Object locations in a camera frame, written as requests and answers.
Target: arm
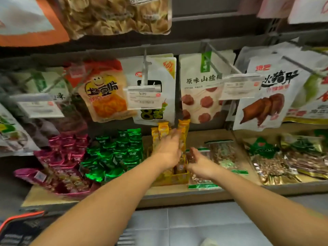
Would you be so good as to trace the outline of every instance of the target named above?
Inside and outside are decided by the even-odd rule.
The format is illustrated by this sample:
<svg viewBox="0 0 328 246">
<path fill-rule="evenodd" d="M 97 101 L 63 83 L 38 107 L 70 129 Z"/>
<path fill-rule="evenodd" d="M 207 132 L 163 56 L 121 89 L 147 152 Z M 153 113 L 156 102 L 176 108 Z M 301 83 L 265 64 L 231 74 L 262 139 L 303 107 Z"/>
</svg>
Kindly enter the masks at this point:
<svg viewBox="0 0 328 246">
<path fill-rule="evenodd" d="M 178 163 L 179 137 L 179 133 L 172 130 L 151 157 L 78 203 L 31 246 L 114 245 L 150 185 L 161 172 Z"/>
<path fill-rule="evenodd" d="M 192 148 L 188 169 L 228 191 L 274 246 L 327 245 L 328 218 L 215 164 Z"/>
</svg>

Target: person's right hand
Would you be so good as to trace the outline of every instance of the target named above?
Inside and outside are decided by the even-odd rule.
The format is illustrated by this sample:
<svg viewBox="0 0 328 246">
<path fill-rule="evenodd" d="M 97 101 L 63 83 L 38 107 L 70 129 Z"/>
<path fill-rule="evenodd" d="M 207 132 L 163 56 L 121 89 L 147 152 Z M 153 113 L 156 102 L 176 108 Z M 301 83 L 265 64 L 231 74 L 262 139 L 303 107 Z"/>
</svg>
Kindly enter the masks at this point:
<svg viewBox="0 0 328 246">
<path fill-rule="evenodd" d="M 214 180 L 221 166 L 215 164 L 197 149 L 190 148 L 196 159 L 196 163 L 187 164 L 187 170 L 197 175 L 197 177 L 207 180 Z"/>
</svg>

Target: hand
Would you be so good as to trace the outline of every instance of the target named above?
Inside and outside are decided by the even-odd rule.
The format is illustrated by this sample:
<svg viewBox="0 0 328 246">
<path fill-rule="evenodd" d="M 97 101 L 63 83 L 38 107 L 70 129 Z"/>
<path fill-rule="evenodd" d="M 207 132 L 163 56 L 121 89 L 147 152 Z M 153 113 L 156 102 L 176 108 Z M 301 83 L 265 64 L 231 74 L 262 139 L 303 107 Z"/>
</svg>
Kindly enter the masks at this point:
<svg viewBox="0 0 328 246">
<path fill-rule="evenodd" d="M 170 134 L 161 139 L 152 153 L 151 157 L 154 158 L 155 161 L 163 164 L 163 171 L 173 168 L 180 160 L 180 134 L 181 133 L 176 129 L 171 130 Z"/>
<path fill-rule="evenodd" d="M 194 155 L 196 163 L 187 164 L 187 170 L 196 174 L 199 178 L 213 181 L 222 167 L 202 155 L 197 149 L 190 148 L 190 151 Z"/>
</svg>

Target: forearm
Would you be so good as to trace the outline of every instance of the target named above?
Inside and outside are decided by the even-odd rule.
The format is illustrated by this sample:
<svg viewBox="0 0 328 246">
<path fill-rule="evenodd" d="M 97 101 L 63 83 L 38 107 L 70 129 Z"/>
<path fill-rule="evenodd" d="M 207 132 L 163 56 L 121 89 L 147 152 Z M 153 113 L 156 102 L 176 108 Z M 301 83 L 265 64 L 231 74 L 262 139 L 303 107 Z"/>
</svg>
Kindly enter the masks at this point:
<svg viewBox="0 0 328 246">
<path fill-rule="evenodd" d="M 148 158 L 69 210 L 31 246 L 114 245 L 161 171 L 158 162 Z"/>
<path fill-rule="evenodd" d="M 226 169 L 214 181 L 227 190 L 273 245 L 324 245 L 328 220 Z"/>
</svg>

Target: person's left hand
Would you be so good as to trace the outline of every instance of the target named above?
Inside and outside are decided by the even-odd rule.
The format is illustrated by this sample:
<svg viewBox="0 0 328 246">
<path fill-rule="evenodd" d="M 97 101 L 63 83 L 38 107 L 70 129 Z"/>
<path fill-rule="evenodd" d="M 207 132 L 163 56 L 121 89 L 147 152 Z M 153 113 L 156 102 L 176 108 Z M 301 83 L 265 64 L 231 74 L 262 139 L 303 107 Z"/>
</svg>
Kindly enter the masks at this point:
<svg viewBox="0 0 328 246">
<path fill-rule="evenodd" d="M 176 129 L 171 130 L 170 134 L 161 139 L 152 153 L 151 157 L 153 157 L 155 161 L 163 164 L 163 170 L 173 168 L 180 160 L 180 134 L 181 133 Z"/>
</svg>

